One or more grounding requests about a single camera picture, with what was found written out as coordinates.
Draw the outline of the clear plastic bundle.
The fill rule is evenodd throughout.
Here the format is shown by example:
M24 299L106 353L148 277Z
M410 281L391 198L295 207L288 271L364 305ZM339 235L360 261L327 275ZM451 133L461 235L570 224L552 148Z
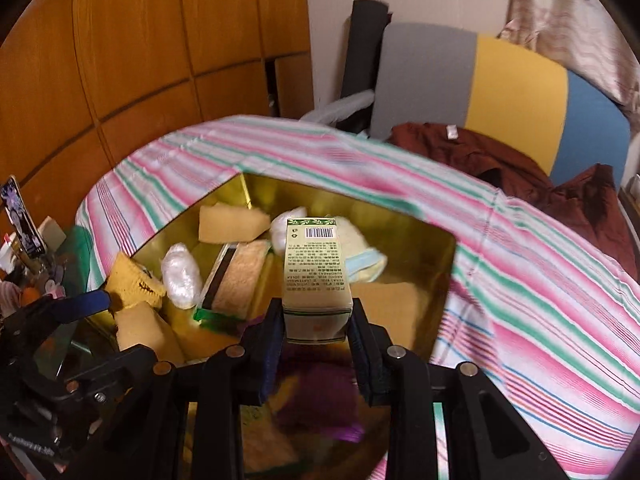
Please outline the clear plastic bundle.
M200 300L203 282L200 269L185 244L172 245L160 263L167 296L175 307L190 310Z

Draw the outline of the brown beige scrub pad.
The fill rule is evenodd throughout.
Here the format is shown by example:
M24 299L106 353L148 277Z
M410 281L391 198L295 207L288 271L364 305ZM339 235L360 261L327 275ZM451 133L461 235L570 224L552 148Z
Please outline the brown beige scrub pad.
M247 320L270 247L268 240L224 244L203 286L194 320Z

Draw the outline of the green beige printed carton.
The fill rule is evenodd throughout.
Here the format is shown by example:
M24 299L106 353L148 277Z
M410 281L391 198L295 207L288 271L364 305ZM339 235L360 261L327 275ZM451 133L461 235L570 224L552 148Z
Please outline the green beige printed carton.
M345 338L352 292L335 219L288 220L282 309L286 338L293 344Z

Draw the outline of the large tan sponge block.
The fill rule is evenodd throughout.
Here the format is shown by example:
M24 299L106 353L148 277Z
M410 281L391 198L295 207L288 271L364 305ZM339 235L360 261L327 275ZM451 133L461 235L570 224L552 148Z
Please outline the large tan sponge block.
M115 323L120 351L143 344L154 351L159 361L175 366L186 362L174 331L146 301L116 312Z

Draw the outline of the green plastic bin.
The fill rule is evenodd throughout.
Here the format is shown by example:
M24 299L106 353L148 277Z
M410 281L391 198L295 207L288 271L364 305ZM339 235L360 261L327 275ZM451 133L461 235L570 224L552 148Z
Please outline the green plastic bin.
M83 294L88 289L92 237L83 226L73 226L55 253L55 263L63 268L62 285L67 297Z

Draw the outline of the striped pink green bedsheet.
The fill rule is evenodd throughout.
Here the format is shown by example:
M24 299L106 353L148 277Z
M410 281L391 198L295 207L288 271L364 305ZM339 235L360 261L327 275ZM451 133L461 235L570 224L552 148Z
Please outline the striped pink green bedsheet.
M186 127L101 174L75 222L90 287L241 172L328 188L457 240L432 359L477 363L573 479L603 479L639 426L639 286L534 207L394 146L309 122L233 116Z

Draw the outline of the tan sponge cube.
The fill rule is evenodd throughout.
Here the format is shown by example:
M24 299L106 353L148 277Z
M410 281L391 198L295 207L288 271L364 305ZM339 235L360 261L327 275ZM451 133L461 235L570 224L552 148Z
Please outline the tan sponge cube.
M198 240L208 244L247 243L269 230L270 217L260 209L216 203L201 206Z

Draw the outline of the white green sponge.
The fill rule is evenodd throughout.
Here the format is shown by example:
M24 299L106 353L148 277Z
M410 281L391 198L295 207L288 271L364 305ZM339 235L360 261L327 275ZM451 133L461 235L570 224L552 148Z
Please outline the white green sponge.
M336 217L335 221L348 280L351 283L376 281L386 268L386 255L370 246L348 219Z

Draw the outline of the gold metal tin box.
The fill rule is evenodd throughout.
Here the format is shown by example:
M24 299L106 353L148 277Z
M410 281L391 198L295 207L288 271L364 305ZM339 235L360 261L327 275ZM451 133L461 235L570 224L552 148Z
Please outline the gold metal tin box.
M244 174L191 206L106 280L99 322L120 348L177 364L234 344L280 299L285 343L265 402L240 409L250 479L367 479L390 412L358 392L346 330L357 310L428 356L448 295L454 236L406 214Z

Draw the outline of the wooden wardrobe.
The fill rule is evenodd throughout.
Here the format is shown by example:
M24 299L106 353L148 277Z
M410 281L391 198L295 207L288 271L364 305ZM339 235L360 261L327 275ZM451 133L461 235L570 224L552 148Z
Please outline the wooden wardrobe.
M1 173L71 226L159 136L313 105L307 0L28 0L1 45Z

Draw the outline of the dark red garment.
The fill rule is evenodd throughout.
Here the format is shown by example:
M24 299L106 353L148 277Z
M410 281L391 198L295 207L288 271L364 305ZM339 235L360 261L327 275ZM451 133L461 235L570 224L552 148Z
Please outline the dark red garment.
M482 180L539 209L573 230L639 278L639 252L620 211L613 170L595 164L554 184L527 155L484 134L445 125L406 122L395 126L390 144Z

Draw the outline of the white grey pillow edge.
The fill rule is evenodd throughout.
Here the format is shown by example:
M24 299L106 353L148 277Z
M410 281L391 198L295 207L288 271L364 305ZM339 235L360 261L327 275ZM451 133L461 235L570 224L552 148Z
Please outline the white grey pillow edge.
M365 110L374 103L373 90L364 90L338 99L326 106L315 108L300 118L301 122L329 126L352 117L360 110Z

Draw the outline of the grey yellow blue cushion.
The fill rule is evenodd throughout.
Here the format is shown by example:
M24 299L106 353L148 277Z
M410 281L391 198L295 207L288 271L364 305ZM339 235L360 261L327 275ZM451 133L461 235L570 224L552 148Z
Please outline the grey yellow blue cushion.
M455 125L527 155L560 184L608 165L622 184L630 125L581 76L510 42L422 23L386 27L370 136L405 122Z

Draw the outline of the black rolled mat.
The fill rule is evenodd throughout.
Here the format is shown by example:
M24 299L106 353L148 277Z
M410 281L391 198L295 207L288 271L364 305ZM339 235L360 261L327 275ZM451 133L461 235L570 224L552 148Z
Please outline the black rolled mat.
M391 20L390 6L384 1L354 0L352 3L342 99L375 90L383 35Z

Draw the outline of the beige patterned curtain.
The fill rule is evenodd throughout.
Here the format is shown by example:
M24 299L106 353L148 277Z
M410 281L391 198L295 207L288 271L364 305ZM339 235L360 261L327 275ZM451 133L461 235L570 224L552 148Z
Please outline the beige patterned curtain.
M510 0L500 38L588 80L639 132L639 62L600 0Z

